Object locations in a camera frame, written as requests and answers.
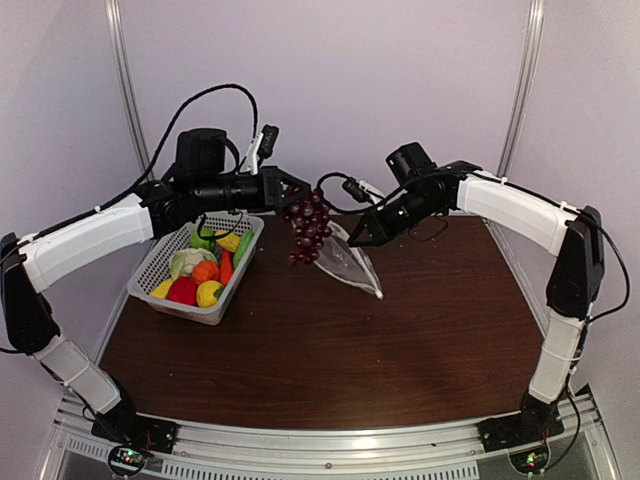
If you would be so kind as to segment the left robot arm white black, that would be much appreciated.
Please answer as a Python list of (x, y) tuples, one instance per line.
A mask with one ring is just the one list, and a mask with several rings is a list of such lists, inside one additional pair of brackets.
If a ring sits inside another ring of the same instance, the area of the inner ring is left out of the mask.
[(144, 433), (142, 419), (124, 389), (61, 331), (43, 296), (70, 273), (115, 251), (160, 239), (214, 211), (282, 210), (310, 192), (310, 185), (276, 166), (271, 156), (279, 131), (265, 126), (249, 147), (245, 171), (224, 170), (235, 145), (224, 131), (182, 132), (176, 160), (159, 181), (143, 182), (114, 205), (94, 209), (60, 228), (1, 240), (1, 304), (10, 344), (38, 361), (74, 391), (108, 435), (123, 444)]

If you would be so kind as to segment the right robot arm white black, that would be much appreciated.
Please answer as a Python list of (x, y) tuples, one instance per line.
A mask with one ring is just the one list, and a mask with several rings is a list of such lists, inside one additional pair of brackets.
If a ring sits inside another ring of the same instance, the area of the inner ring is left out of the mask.
[(599, 212), (545, 199), (467, 161), (439, 166), (417, 142), (399, 147), (386, 164), (398, 183), (395, 193), (376, 194), (353, 178), (342, 185), (366, 206), (349, 236), (349, 246), (384, 245), (429, 216), (455, 210), (497, 223), (554, 258), (546, 287), (545, 340), (512, 423), (519, 440), (535, 440), (550, 426), (586, 341), (592, 305), (604, 276)]

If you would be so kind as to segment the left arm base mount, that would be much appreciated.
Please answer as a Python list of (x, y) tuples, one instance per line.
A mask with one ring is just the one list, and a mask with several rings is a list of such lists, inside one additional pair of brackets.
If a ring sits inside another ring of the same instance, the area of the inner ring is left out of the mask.
[(135, 415), (131, 425), (120, 428), (98, 415), (93, 420), (91, 433), (114, 443), (107, 453), (107, 466), (116, 477), (130, 478), (158, 464), (158, 454), (173, 452), (178, 424)]

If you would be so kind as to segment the red toy bell pepper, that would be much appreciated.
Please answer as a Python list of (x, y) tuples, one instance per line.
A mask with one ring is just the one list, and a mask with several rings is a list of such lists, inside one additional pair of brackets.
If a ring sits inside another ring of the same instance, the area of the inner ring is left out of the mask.
[(167, 301), (187, 306), (197, 305), (198, 285), (189, 277), (179, 277), (175, 280), (166, 296)]

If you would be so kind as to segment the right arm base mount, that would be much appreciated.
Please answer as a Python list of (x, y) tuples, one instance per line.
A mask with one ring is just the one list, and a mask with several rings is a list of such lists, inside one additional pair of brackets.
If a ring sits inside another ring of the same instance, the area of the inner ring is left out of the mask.
[(528, 476), (545, 471), (551, 460), (549, 440), (565, 431), (560, 419), (537, 426), (522, 413), (487, 418), (477, 429), (486, 453), (506, 452), (515, 471)]

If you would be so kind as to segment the yellow toy banana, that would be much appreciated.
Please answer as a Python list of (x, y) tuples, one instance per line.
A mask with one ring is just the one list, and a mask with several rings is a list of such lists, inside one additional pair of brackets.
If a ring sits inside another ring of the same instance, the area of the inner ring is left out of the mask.
[(173, 281), (171, 279), (167, 279), (156, 286), (149, 295), (153, 298), (164, 300), (167, 298), (172, 285)]

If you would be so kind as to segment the clear dotted zip top bag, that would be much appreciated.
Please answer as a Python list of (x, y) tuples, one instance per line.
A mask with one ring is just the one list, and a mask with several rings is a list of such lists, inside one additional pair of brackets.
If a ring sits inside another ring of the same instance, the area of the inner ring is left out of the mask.
[(332, 233), (324, 240), (314, 264), (333, 279), (382, 300), (382, 285), (369, 256), (347, 244), (349, 234), (341, 225), (329, 221), (328, 226)]

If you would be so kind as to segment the orange toy pumpkin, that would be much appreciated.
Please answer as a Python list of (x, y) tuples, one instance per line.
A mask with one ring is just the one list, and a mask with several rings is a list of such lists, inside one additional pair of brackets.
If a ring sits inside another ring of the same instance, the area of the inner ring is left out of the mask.
[(198, 263), (192, 273), (191, 279), (198, 285), (207, 281), (218, 281), (220, 275), (220, 269), (215, 261), (201, 261)]

